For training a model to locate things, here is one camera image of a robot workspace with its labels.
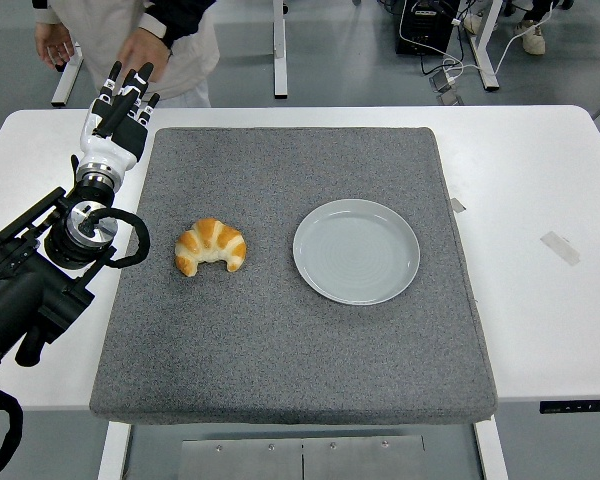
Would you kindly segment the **person's right hand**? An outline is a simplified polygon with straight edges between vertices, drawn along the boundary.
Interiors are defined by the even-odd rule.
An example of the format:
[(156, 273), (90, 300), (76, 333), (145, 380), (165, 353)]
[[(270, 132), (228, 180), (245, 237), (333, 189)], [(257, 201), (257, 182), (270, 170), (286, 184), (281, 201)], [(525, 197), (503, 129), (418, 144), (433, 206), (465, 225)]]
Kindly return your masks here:
[(51, 69), (67, 64), (75, 55), (70, 32), (62, 23), (37, 23), (34, 40), (40, 60)]

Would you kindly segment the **person's left hand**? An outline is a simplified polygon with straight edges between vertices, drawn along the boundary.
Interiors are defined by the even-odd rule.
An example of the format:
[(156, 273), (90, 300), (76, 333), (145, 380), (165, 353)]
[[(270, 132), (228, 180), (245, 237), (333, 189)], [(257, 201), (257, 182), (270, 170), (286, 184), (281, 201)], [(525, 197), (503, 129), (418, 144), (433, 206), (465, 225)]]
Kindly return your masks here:
[(126, 75), (130, 70), (139, 71), (146, 63), (153, 65), (150, 82), (159, 82), (167, 69), (171, 52), (160, 38), (148, 30), (137, 28), (123, 42), (117, 59)]

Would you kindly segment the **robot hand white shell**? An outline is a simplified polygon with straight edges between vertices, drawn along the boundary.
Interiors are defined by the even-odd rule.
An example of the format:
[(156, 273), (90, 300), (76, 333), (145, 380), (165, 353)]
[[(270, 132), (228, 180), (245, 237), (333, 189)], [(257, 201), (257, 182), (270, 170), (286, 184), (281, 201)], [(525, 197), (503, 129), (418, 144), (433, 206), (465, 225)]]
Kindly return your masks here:
[(138, 70), (130, 69), (120, 88), (116, 81), (122, 64), (116, 61), (91, 104), (81, 136), (84, 162), (112, 165), (124, 174), (141, 159), (148, 135), (148, 124), (160, 95), (143, 100), (153, 73), (150, 62)]

